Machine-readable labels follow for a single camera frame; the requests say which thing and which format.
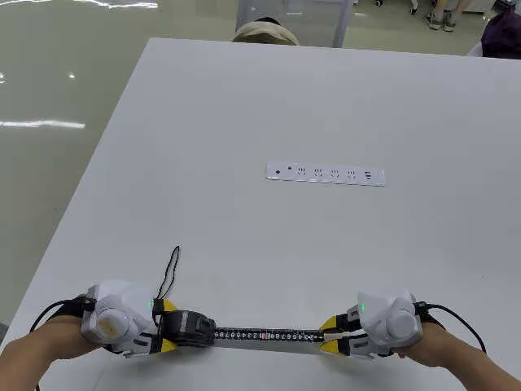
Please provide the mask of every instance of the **forearm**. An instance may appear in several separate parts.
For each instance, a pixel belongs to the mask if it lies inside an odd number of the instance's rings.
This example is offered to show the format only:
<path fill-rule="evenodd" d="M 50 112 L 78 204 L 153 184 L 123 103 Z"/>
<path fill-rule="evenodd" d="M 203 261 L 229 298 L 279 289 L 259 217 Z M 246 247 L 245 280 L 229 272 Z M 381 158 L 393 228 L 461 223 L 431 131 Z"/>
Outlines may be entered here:
<path fill-rule="evenodd" d="M 0 355 L 0 390 L 34 390 L 52 361 L 38 332 L 10 342 Z"/>
<path fill-rule="evenodd" d="M 503 371 L 481 350 L 458 340 L 445 366 L 468 391 L 521 391 L 521 382 Z"/>

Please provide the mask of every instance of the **purple bag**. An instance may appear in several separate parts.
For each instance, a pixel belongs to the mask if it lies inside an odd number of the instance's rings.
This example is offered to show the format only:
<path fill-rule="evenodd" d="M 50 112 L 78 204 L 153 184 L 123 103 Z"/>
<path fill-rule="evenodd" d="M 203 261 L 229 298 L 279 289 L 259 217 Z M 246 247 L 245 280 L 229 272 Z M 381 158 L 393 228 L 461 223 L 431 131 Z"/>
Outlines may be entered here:
<path fill-rule="evenodd" d="M 521 15 L 514 8 L 494 16 L 481 37 L 483 57 L 521 59 Z"/>

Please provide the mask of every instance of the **shiny floor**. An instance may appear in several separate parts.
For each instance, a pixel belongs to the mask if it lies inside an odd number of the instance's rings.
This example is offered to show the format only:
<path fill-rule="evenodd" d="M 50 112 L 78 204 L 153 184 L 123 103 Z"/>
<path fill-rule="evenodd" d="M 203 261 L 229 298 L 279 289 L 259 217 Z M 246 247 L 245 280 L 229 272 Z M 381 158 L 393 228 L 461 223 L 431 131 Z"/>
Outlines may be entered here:
<path fill-rule="evenodd" d="M 12 320 L 148 38 L 234 35 L 238 0 L 123 4 L 0 0 L 0 322 Z M 464 55 L 484 28 L 465 15 L 455 33 L 433 32 L 426 5 L 408 9 L 361 0 L 344 47 Z"/>

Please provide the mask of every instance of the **beige hat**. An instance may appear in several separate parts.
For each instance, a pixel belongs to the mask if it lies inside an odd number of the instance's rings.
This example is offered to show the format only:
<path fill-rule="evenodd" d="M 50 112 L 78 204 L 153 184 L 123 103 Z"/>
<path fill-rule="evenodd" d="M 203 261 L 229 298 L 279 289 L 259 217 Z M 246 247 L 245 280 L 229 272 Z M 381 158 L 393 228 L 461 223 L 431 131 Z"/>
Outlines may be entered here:
<path fill-rule="evenodd" d="M 299 45 L 299 40 L 296 39 L 290 30 L 271 22 L 246 23 L 237 30 L 233 42 Z"/>

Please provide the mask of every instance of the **power strip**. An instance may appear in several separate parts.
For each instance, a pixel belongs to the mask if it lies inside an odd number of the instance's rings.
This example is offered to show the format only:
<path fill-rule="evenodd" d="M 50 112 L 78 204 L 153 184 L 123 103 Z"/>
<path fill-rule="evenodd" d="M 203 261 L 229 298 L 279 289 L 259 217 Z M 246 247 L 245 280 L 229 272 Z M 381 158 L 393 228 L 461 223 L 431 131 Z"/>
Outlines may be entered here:
<path fill-rule="evenodd" d="M 266 163 L 266 177 L 283 181 L 385 186 L 385 175 L 382 169 L 354 165 L 314 165 L 269 161 Z"/>

